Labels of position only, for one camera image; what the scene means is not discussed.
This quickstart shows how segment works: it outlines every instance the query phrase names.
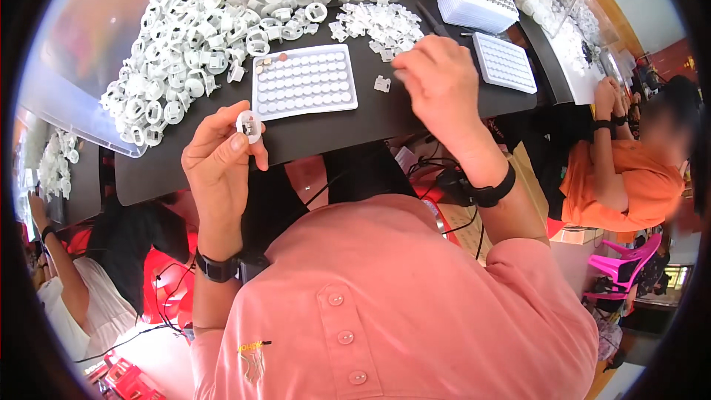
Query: white tray with round slots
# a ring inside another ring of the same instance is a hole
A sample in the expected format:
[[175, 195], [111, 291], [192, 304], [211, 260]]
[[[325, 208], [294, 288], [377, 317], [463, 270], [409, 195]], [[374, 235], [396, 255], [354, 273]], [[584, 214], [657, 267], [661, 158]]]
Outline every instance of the white tray with round slots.
[[348, 46], [322, 45], [254, 58], [252, 111], [261, 120], [355, 110], [356, 86]]

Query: wrist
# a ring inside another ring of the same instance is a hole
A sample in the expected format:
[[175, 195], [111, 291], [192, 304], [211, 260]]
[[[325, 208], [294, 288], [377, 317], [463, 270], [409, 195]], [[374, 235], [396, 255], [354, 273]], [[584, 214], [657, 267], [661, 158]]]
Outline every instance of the wrist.
[[44, 229], [49, 226], [49, 220], [47, 218], [44, 219], [36, 219], [35, 220], [35, 226], [37, 226], [37, 230], [40, 232], [40, 234], [44, 231]]
[[210, 229], [202, 229], [202, 225], [200, 226], [198, 250], [200, 255], [206, 258], [218, 262], [226, 261], [240, 253], [242, 246], [242, 233], [239, 229], [236, 231], [229, 229], [210, 231]]
[[508, 173], [508, 161], [486, 126], [479, 121], [461, 144], [460, 151], [452, 151], [452, 154], [467, 174], [469, 183], [476, 188], [499, 186]]
[[612, 120], [612, 112], [595, 109], [595, 120]]

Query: embroidered logo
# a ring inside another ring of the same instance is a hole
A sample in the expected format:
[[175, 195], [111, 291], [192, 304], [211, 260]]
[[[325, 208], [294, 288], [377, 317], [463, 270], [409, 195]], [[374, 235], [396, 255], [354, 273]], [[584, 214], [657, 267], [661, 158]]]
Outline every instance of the embroidered logo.
[[247, 368], [244, 370], [244, 379], [249, 383], [254, 383], [264, 375], [264, 353], [262, 347], [271, 344], [271, 341], [257, 341], [241, 344], [237, 348], [240, 359], [244, 361]]

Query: white shirt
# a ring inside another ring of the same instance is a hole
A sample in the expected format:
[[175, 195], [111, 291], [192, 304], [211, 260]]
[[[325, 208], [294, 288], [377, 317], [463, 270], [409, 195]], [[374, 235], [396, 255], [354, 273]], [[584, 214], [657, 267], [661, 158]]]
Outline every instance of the white shirt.
[[[117, 338], [131, 329], [137, 319], [136, 310], [122, 298], [106, 271], [91, 258], [78, 258], [74, 266], [89, 290], [89, 308], [84, 329], [69, 314], [62, 301], [62, 281], [54, 277], [40, 287], [37, 296], [44, 304], [45, 314], [65, 351], [73, 360], [101, 354], [114, 345]], [[101, 358], [79, 364], [86, 369]]]

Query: black table surface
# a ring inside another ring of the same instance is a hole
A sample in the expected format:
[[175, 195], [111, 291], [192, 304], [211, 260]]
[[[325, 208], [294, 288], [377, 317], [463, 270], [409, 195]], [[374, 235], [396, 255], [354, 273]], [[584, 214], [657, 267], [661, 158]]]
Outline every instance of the black table surface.
[[[436, 0], [401, 0], [408, 10], [417, 13], [417, 2], [421, 2], [438, 20], [441, 19]], [[330, 7], [328, 18], [320, 24], [316, 34], [305, 34], [296, 41], [271, 43], [271, 51], [337, 44], [331, 39], [328, 23], [342, 13], [340, 7]], [[421, 24], [427, 34], [431, 28], [426, 22]], [[478, 66], [473, 41], [470, 37], [459, 37], [460, 27], [446, 24], [450, 36], [471, 49], [475, 65]], [[418, 133], [424, 126], [410, 107], [410, 96], [402, 83], [395, 79], [393, 67], [381, 61], [380, 56], [368, 46], [369, 37], [348, 38], [346, 44], [351, 54], [351, 65], [358, 95], [358, 108], [352, 111], [316, 113], [291, 118], [267, 121], [264, 145], [270, 153], [270, 164], [287, 163], [302, 157], [356, 146], [374, 140]], [[165, 137], [157, 147], [149, 148], [139, 158], [117, 154], [115, 158], [116, 192], [124, 206], [150, 200], [162, 195], [186, 189], [188, 181], [181, 167], [181, 154], [187, 146], [200, 122], [222, 106], [230, 106], [242, 100], [252, 101], [252, 59], [244, 66], [250, 70], [241, 82], [227, 83], [226, 74], [218, 76], [221, 89], [210, 97], [203, 96], [195, 101], [185, 118], [176, 126], [165, 129]], [[378, 75], [392, 79], [390, 93], [373, 89]], [[536, 106], [535, 94], [486, 84], [480, 80], [479, 113], [482, 118], [532, 109]]]
[[77, 151], [79, 162], [69, 164], [72, 191], [69, 200], [53, 197], [48, 204], [49, 212], [62, 204], [63, 221], [53, 220], [55, 229], [63, 229], [101, 213], [101, 183], [99, 178], [100, 147], [87, 140], [79, 139]]

